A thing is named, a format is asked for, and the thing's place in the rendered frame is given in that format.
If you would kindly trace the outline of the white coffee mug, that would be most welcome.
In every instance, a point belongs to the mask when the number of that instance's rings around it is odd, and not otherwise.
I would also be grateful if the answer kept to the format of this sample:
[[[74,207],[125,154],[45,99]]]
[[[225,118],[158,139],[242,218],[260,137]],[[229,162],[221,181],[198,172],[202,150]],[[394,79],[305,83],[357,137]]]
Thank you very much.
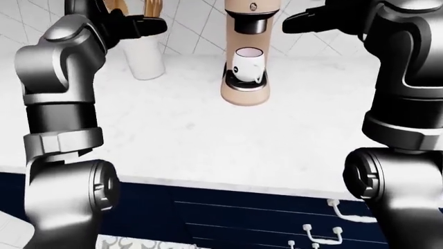
[[[255,47],[243,47],[235,51],[232,60],[234,76],[242,82],[260,84],[264,76],[264,52]]]

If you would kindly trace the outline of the navy blue cabinet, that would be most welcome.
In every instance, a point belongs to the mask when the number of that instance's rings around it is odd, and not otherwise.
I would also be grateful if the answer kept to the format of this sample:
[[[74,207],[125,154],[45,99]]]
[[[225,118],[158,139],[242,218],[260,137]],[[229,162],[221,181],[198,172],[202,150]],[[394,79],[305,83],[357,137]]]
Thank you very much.
[[[343,242],[321,249],[389,249],[376,223],[340,219],[325,199],[123,183],[107,235],[196,244],[212,249],[285,249],[288,240]]]

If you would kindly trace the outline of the white utensil holder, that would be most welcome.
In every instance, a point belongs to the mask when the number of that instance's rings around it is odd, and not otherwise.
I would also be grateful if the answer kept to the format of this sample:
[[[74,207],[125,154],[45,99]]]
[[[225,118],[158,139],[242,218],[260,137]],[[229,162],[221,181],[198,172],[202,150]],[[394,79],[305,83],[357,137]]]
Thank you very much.
[[[158,35],[139,39],[124,39],[120,46],[132,75],[137,80],[152,80],[165,73]]]

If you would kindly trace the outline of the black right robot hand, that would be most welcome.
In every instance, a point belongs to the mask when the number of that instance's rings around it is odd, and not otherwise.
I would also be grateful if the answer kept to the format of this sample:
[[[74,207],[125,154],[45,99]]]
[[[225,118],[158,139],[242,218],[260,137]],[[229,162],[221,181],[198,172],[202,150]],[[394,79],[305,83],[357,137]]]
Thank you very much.
[[[364,41],[371,2],[372,0],[325,0],[324,6],[308,8],[286,18],[282,22],[282,31],[286,34],[300,34],[339,30]]]

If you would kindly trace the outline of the wooden utensil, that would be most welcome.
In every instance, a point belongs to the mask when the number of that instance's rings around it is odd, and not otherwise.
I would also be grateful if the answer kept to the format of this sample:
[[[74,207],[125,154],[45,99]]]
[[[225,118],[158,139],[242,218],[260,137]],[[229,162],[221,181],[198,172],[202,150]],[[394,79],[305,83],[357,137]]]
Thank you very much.
[[[145,0],[144,16],[159,18],[163,9],[163,0]]]

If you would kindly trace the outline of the beige coffee machine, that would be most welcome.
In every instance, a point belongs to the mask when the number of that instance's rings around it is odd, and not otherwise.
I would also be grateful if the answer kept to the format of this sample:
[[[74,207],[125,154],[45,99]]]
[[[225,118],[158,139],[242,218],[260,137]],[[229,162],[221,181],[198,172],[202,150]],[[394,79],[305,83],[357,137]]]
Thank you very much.
[[[281,0],[224,0],[226,63],[221,96],[225,101],[247,107],[269,99],[266,60],[280,4]]]

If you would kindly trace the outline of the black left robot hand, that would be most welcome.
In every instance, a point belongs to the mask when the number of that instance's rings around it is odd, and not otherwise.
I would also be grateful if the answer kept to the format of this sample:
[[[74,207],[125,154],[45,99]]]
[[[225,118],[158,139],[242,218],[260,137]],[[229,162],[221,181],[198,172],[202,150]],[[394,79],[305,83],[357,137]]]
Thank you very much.
[[[103,49],[115,47],[122,39],[139,39],[165,33],[165,20],[155,17],[125,16],[122,10],[108,11],[103,0],[64,0],[65,15],[81,15],[87,30]]]

